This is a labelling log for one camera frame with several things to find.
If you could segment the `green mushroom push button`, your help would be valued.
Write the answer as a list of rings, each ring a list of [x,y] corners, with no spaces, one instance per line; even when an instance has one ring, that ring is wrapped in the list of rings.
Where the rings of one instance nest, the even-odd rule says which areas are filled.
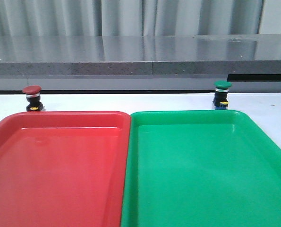
[[[215,93],[213,99],[213,108],[214,110],[227,110],[229,102],[227,100],[227,95],[229,88],[232,86],[231,82],[218,80],[214,82]]]

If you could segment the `green plastic tray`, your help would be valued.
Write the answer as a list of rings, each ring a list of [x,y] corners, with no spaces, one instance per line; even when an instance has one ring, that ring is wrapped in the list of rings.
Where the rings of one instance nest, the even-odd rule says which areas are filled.
[[[123,227],[281,227],[281,149],[246,114],[131,118]]]

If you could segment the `grey stone counter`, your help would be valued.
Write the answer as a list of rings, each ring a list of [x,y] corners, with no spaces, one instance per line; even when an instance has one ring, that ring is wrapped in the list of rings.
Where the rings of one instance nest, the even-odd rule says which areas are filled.
[[[0,93],[281,92],[281,35],[0,36]]]

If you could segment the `red plastic tray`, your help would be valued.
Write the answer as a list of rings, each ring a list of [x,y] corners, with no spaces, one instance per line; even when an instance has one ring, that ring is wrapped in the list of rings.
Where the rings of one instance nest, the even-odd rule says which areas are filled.
[[[0,121],[0,227],[118,227],[130,122],[117,111]]]

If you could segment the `red mushroom push button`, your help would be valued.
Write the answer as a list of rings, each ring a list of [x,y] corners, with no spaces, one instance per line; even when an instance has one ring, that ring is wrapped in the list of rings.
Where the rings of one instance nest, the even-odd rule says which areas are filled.
[[[27,112],[45,111],[45,107],[41,102],[41,89],[39,85],[31,85],[23,88],[22,92],[26,95],[26,99],[29,103],[26,107]]]

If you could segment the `white pleated curtain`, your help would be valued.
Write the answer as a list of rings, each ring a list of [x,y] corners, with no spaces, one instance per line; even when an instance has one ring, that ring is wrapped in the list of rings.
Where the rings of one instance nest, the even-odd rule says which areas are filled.
[[[281,0],[0,0],[0,36],[281,34]]]

